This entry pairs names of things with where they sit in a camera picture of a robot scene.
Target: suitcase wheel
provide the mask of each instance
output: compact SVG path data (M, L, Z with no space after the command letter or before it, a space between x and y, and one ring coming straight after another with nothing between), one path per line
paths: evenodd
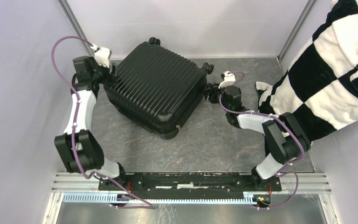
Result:
M202 65L202 69L204 69L205 71L207 71L208 75L212 74L213 69L214 69L214 65L213 64L208 64L208 62L205 62Z
M161 41L160 41L160 39L157 39L157 38L155 38L155 37L151 37L151 38L149 39L149 44L156 44L156 45L160 46Z

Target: black and white checkered fabric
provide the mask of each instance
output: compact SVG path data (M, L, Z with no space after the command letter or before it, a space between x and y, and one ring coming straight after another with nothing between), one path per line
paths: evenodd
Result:
M259 111L293 113L311 141L358 120L358 0L332 6L282 79L256 82Z

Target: aluminum frame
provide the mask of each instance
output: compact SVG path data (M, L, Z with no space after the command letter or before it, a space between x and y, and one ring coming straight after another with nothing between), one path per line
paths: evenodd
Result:
M65 15L67 16L69 23L71 24L73 30L76 33L76 36L87 40L86 34L84 34L82 27L80 26L79 22L77 21L75 14L73 13L72 9L69 6L69 3L67 0L58 0L58 3L60 4L60 6L62 7L62 10L64 11ZM84 46L84 48L86 48L87 53L89 54L89 56L93 56L94 53L91 50L90 46L82 41L82 44Z
M332 192L330 185L327 181L327 177L324 173L297 173L298 174L298 190L297 194L318 194L320 201L322 203L322 208L324 216L328 224L339 224L338 215L336 213ZM294 174L288 174L280 178L282 191L272 192L272 194L289 194L294 190L296 186L296 178ZM55 181L50 193L50 199L48 206L43 217L43 224L56 224L58 219L58 214L61 209L62 202L64 201L65 195L80 195L84 193L85 195L89 193L94 193L93 195L100 195L103 198L106 193L111 194L120 194L125 193L123 191L99 191L98 190L99 181L95 178L85 179L81 174L70 174L70 173L57 173L55 176ZM257 194L266 194L267 192L243 192L244 198L249 197L250 195ZM162 203L186 203L183 200L165 200ZM221 204L230 204L230 201L222 200L221 202L197 202L199 204L208 204L208 203L221 203Z
M307 3L305 4L305 7L304 7L303 11L301 12L300 17L298 17L297 22L295 23L288 39L286 40L285 44L282 47L281 52L279 53L279 56L278 56L279 60L282 60L285 57L291 44L293 43L294 39L296 38L298 32L300 31L301 27L303 27L303 24L304 24L305 20L307 19L308 15L310 14L316 1L317 0L308 0Z

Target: black suitcase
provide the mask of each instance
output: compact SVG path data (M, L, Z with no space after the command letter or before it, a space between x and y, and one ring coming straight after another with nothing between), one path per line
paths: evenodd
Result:
M118 66L113 84L105 83L109 101L120 113L163 139L175 137L203 98L207 74L150 38L138 45Z

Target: purple cable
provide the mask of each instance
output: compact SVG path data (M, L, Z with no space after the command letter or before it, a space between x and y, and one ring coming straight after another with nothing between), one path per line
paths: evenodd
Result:
M221 95L219 96L219 104L220 106L227 112L230 112L230 113L234 113L234 114L254 114L254 115L259 115L259 116L263 116L263 117L268 117L268 118L273 118L274 120L276 120L288 133L289 135L293 138L294 142L298 145L298 147L300 148L300 151L301 151L301 155L290 161L290 162L295 162L295 161L300 161L302 159L304 159L304 156L305 156L305 151L304 151L304 148L303 146L301 145L300 141L298 140L298 138L291 132L291 130L285 125L285 123L281 120L279 120L276 116L273 116L273 115L270 115L270 114L265 114L265 113L258 113L258 112L249 112L249 111L243 111L243 112L238 112L238 111L232 111L232 110L229 110L227 108L225 108L223 106L223 104L221 103Z
M293 197L294 197L294 195L296 195L297 189L298 189L298 175L295 172L287 172L287 173L283 173L281 175L276 175L276 177L282 177L282 176L285 176L287 174L294 174L294 176L296 177L296 187L294 188L294 191L293 191L292 195L285 202L283 202L281 204L277 204L277 205L267 207L267 208L258 208L259 210L277 209L277 208L279 208L281 206L286 205L287 203L289 203L293 199Z
M236 85L236 84L238 84L240 81L242 81L243 80L243 78L245 77L245 73L243 72L243 71L231 71L231 72L229 72L229 74L241 74L242 76L239 78L239 79L237 79L232 85Z
M98 176L102 177L102 178L108 178L111 182L113 182L115 185L117 185L119 188L121 188L123 191L127 192L129 195L131 195L132 197L148 204L148 206L131 206L131 207L116 207L116 208L119 208L119 209L152 209L153 208L153 205L149 202L147 202L146 200L136 196L135 194L131 193L130 191L128 191L127 189L125 189L123 186L121 186L117 181L115 181L114 179L108 177L108 176L105 176L105 175L102 175L102 174L99 174L99 173L96 173L96 172L91 172L91 174L89 176L87 176L86 172L84 171L83 169L83 166L82 164L80 163L79 161L79 156L77 154L77 151L76 151L76 143L75 143L75 133L76 133L76 121L77 121L77 114L79 113L79 106L80 106L80 96L79 96L79 93L76 91L76 89L72 86L72 84L61 74L61 72L58 70L57 68L57 65L55 64L55 59L54 59L54 52L55 52L55 49L57 48L58 44L61 43L62 41L66 40L66 39L78 39L78 40L81 40L83 42L86 42L88 43L89 45L92 45L92 43L90 43L89 41L85 40L85 39L82 39L80 37L77 37L77 36L65 36L61 39L59 39L53 46L53 48L51 49L51 62L53 64L53 67L54 67L54 70L57 72L58 76L65 82L66 85L68 85L71 90L75 93L76 95L76 98L77 98L77 103L76 103L76 108L75 108L75 113L74 113L74 116L73 116L73 126L72 126L72 134L71 134L71 142L72 142L72 151L73 151L73 156L75 158L75 161L76 161L76 164L77 166L79 167L79 170L80 172L83 174L83 176L86 178L86 179L90 179L94 174L97 174Z

